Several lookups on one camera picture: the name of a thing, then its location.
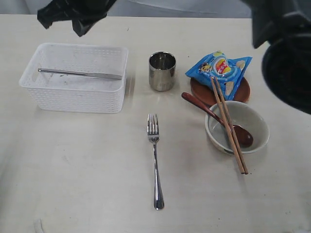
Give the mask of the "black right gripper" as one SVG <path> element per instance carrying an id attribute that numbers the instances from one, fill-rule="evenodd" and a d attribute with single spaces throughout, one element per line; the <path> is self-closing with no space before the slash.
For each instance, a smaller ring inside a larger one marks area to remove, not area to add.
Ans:
<path id="1" fill-rule="evenodd" d="M 52 0 L 37 11 L 37 20 L 48 29 L 54 22 L 72 20 L 72 29 L 82 37 L 107 16 L 116 0 Z"/>

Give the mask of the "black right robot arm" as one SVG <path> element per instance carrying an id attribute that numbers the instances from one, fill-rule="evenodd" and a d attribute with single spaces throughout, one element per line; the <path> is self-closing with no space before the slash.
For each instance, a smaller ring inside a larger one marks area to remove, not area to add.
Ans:
<path id="1" fill-rule="evenodd" d="M 252 45 L 270 45 L 261 71 L 270 91 L 282 102 L 311 113 L 311 2 L 309 0 L 244 0 L 251 11 Z M 37 11 L 48 29 L 71 21 L 81 37 L 107 17 L 113 0 L 52 0 Z"/>

